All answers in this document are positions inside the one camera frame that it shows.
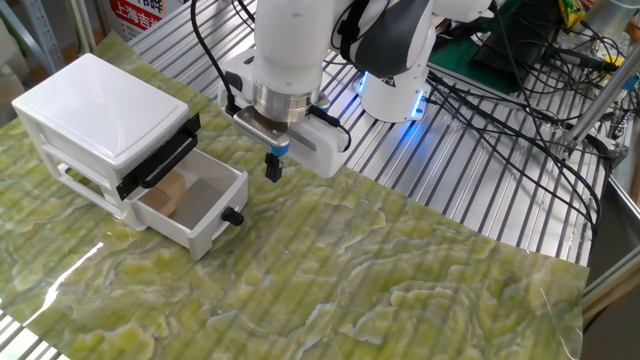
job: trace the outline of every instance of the wooden block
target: wooden block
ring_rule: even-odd
[[[152,188],[142,195],[140,201],[166,217],[171,217],[176,212],[176,202],[169,195],[156,188]]]
[[[175,170],[168,173],[155,187],[169,195],[174,203],[177,203],[187,193],[187,183],[184,176]]]

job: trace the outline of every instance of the white box lid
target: white box lid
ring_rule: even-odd
[[[116,168],[143,160],[189,115],[187,104],[91,54],[13,106]]]

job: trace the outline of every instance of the blue led light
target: blue led light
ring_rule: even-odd
[[[424,95],[424,90],[421,90],[418,94],[418,98],[416,99],[415,104],[413,104],[413,111],[411,112],[411,117],[413,118],[421,118],[422,115],[418,114],[418,109],[420,109],[420,102],[422,102],[422,96]]]
[[[369,75],[369,72],[365,71],[364,76],[362,77],[362,82],[360,82],[360,86],[358,86],[358,93],[361,93],[362,89],[364,89],[364,82],[367,81],[367,75]]]

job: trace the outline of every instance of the metal grating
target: metal grating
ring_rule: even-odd
[[[0,360],[69,360],[0,310]]]
[[[247,5],[255,12],[255,1]],[[228,2],[201,0],[197,14],[202,35],[219,61],[254,46],[253,33]],[[130,45],[164,74],[215,98],[217,74],[192,34],[189,21],[189,8],[184,6]],[[435,105],[427,108],[421,121],[399,124],[378,121],[360,106],[355,92],[359,72],[349,65],[331,63],[341,61],[335,54],[327,60],[322,90],[332,101],[330,114],[342,120],[354,139],[346,162],[348,167],[498,241],[587,264],[591,248],[588,223],[502,162],[473,130]],[[475,84],[463,77],[438,67],[432,69],[460,88],[477,90]],[[528,79],[527,86],[548,91],[549,85],[555,83],[553,77],[541,71],[538,79]],[[511,126],[534,135],[530,118],[514,106],[472,99]],[[531,100],[537,108],[561,118],[581,113],[589,101],[571,90],[533,95]],[[495,129],[469,109],[460,109],[476,126]],[[543,131],[551,141],[560,135],[558,129],[548,125]],[[496,134],[487,137],[527,174],[580,206],[577,195],[557,176],[557,169],[544,154],[511,137]],[[599,158],[591,152],[594,151],[576,152],[569,163],[601,193],[607,179]],[[575,186],[580,196],[588,199],[582,185],[576,181]]]

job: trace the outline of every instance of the red sign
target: red sign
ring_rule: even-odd
[[[147,30],[153,26],[153,24],[162,20],[158,15],[139,6],[135,6],[127,0],[110,0],[110,2],[111,10],[113,10],[118,19],[122,19],[142,30]]]

